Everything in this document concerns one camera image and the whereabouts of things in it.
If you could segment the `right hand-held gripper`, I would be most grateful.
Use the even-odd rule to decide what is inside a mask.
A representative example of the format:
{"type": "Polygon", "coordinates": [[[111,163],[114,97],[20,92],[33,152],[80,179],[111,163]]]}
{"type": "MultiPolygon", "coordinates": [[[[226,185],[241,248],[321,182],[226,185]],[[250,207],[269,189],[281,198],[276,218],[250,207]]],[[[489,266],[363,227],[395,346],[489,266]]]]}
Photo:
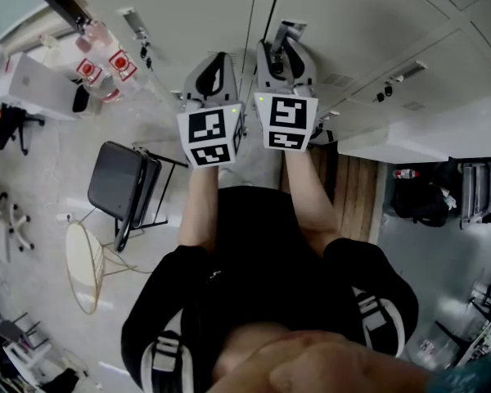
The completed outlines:
{"type": "Polygon", "coordinates": [[[273,46],[265,40],[257,44],[254,107],[268,149],[305,151],[323,134],[327,139],[322,145],[334,141],[333,132],[317,117],[316,64],[298,43],[306,27],[304,22],[282,22],[273,46]],[[282,60],[275,62],[274,56],[281,50],[282,60]]]}

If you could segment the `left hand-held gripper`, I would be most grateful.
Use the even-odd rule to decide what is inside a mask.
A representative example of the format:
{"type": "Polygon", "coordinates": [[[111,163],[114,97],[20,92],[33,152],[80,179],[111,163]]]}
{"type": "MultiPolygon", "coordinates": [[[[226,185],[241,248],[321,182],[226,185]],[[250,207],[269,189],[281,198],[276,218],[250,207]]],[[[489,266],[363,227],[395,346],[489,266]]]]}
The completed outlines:
{"type": "Polygon", "coordinates": [[[245,132],[232,58],[218,52],[185,79],[184,112],[178,114],[182,148],[195,168],[231,165],[245,132]]]}

